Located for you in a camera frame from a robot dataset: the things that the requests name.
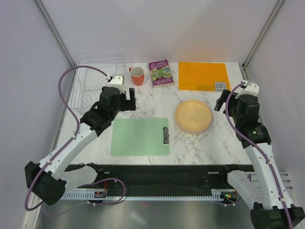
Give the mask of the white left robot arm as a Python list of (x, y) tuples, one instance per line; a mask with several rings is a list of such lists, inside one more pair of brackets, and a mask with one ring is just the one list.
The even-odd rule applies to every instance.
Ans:
[(111, 126), (119, 112), (136, 110), (135, 89), (129, 88), (130, 99), (115, 87), (104, 86), (100, 98), (77, 120), (77, 128), (70, 138), (38, 163), (25, 166), (29, 193), (51, 206), (71, 189), (91, 184), (101, 187), (105, 177), (91, 166), (67, 172), (72, 160), (92, 141)]

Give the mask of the tan plate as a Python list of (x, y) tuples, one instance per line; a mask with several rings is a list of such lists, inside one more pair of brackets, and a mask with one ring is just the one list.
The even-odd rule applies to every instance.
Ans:
[(212, 112), (203, 102), (187, 100), (180, 103), (175, 110), (175, 121), (180, 124), (203, 124), (210, 125)]

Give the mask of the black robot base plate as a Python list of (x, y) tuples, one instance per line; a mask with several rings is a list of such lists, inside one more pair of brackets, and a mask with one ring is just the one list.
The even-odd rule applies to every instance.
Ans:
[(212, 189), (231, 189), (227, 174), (253, 172), (252, 165), (97, 165), (91, 188), (113, 196), (209, 196)]

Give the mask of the pink plate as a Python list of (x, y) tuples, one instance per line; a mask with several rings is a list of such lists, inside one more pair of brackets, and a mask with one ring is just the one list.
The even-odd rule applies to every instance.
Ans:
[(180, 124), (176, 122), (177, 126), (184, 132), (192, 135), (203, 133), (210, 125), (199, 124)]

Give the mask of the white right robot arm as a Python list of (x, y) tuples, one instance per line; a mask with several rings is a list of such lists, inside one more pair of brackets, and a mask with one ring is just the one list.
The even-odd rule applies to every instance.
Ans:
[(302, 207), (289, 197), (276, 167), (271, 138), (258, 121), (260, 105), (255, 95), (227, 89), (216, 101), (214, 110), (225, 105), (224, 114), (236, 133), (254, 168), (259, 187), (255, 187), (240, 170), (225, 171), (218, 176), (222, 187), (232, 186), (250, 209), (256, 229), (292, 229), (304, 218)]

